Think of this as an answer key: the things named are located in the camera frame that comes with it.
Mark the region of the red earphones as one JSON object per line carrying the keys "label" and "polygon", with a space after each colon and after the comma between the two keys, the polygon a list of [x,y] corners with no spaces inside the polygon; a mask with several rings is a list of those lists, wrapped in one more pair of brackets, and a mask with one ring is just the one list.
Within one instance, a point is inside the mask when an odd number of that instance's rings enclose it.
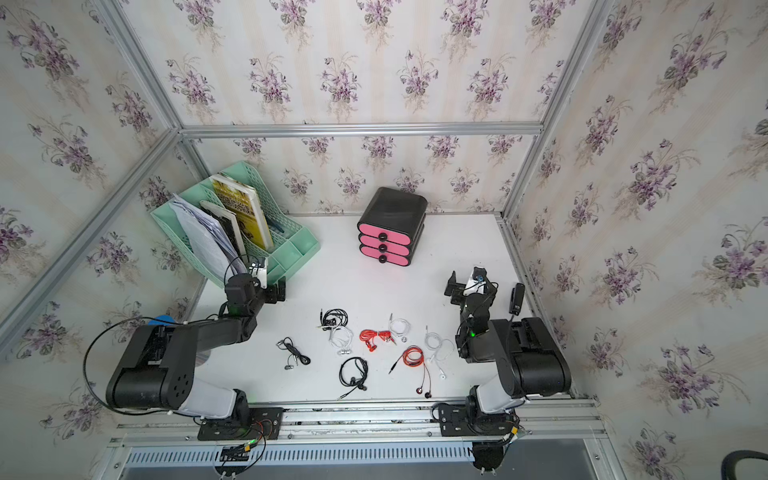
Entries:
{"label": "red earphones", "polygon": [[359,340],[365,344],[369,352],[374,352],[378,348],[376,344],[377,339],[383,342],[395,342],[392,332],[389,330],[364,329],[359,334]]}
{"label": "red earphones", "polygon": [[422,371],[421,384],[416,388],[416,393],[423,396],[425,399],[432,398],[432,378],[427,366],[425,354],[423,350],[417,345],[409,345],[401,353],[401,355],[395,360],[389,369],[389,374],[392,374],[398,365],[405,365],[408,368],[418,369]]}

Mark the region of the pink top drawer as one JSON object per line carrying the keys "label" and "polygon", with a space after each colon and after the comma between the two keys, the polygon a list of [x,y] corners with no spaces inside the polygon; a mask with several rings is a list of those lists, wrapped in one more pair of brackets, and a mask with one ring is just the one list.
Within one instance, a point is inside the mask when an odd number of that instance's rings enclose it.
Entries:
{"label": "pink top drawer", "polygon": [[413,243],[413,238],[409,235],[366,223],[359,224],[358,230],[361,234],[377,238],[379,241],[387,241],[399,245],[410,245]]}

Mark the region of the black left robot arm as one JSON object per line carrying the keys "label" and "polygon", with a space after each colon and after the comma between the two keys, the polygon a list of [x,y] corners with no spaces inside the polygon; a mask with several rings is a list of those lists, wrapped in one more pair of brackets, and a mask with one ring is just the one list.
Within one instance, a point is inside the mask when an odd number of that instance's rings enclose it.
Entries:
{"label": "black left robot arm", "polygon": [[226,302],[214,319],[176,323],[154,318],[138,327],[107,384],[105,397],[94,394],[94,399],[126,416],[174,412],[248,425],[246,394],[197,380],[197,355],[248,341],[262,307],[285,300],[286,281],[264,286],[249,273],[236,274],[227,281],[224,292]]}

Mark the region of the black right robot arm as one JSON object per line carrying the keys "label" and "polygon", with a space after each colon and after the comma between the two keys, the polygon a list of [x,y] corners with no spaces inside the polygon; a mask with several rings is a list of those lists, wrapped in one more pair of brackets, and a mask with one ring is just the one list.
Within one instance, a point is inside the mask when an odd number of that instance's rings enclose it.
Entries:
{"label": "black right robot arm", "polygon": [[539,317],[520,319],[526,287],[512,288],[507,319],[493,319],[498,286],[482,267],[462,283],[452,274],[444,295],[459,307],[455,343],[469,364],[493,364],[496,376],[470,388],[462,405],[442,405],[437,420],[444,437],[511,438],[519,428],[516,409],[533,396],[548,397],[571,388],[570,368]]}

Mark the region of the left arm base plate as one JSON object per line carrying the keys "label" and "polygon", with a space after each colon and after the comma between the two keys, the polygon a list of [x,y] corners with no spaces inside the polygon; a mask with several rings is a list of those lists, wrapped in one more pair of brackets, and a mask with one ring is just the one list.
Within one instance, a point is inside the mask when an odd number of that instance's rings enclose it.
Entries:
{"label": "left arm base plate", "polygon": [[285,410],[278,407],[250,408],[244,417],[204,419],[197,433],[198,441],[246,441],[264,435],[276,440]]}

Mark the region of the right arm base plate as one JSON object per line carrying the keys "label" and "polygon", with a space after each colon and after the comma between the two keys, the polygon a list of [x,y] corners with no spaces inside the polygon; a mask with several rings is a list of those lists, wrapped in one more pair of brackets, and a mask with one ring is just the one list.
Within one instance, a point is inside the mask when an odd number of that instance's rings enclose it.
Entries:
{"label": "right arm base plate", "polygon": [[439,402],[431,407],[441,437],[511,437],[520,429],[514,411],[486,414],[478,407]]}

